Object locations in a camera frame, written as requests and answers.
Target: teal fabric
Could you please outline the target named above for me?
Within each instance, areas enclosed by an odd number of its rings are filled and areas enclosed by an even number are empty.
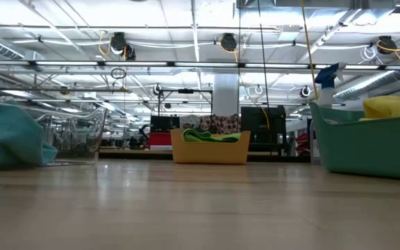
[[[51,163],[58,151],[42,138],[43,128],[26,111],[0,106],[0,169]]]

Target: green fabric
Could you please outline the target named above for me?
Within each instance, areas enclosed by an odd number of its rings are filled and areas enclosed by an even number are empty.
[[[27,112],[0,106],[0,169],[51,163],[58,151],[42,138],[43,128]]]
[[[400,178],[400,117],[359,122],[363,112],[321,108],[314,102],[310,107],[320,159],[328,171]]]
[[[183,132],[185,142],[237,142],[240,139],[240,133],[212,137],[211,133],[200,133],[189,128]]]

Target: transparent container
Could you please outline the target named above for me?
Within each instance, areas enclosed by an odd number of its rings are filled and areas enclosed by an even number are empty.
[[[43,141],[58,150],[56,159],[49,165],[94,164],[98,161],[107,109],[71,114],[8,102],[0,102],[0,105],[25,110],[43,127]]]

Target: spray bottle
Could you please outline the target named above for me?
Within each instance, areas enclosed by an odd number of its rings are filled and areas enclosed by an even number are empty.
[[[319,72],[315,82],[322,84],[322,90],[320,91],[317,105],[325,108],[333,107],[333,96],[336,93],[334,79],[338,77],[339,80],[344,81],[342,69],[344,69],[346,66],[346,62],[339,62],[331,65],[330,67],[326,67]]]

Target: storage bin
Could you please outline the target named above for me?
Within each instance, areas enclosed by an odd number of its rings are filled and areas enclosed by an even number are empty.
[[[244,131],[238,142],[185,142],[181,129],[171,130],[172,155],[175,163],[245,164],[249,136]]]
[[[310,107],[321,163],[328,171],[400,178],[400,117],[359,122],[362,111]]]
[[[0,102],[25,110],[44,129],[43,141],[58,150],[50,165],[93,164],[98,161],[107,110],[91,113],[63,113],[32,106]]]

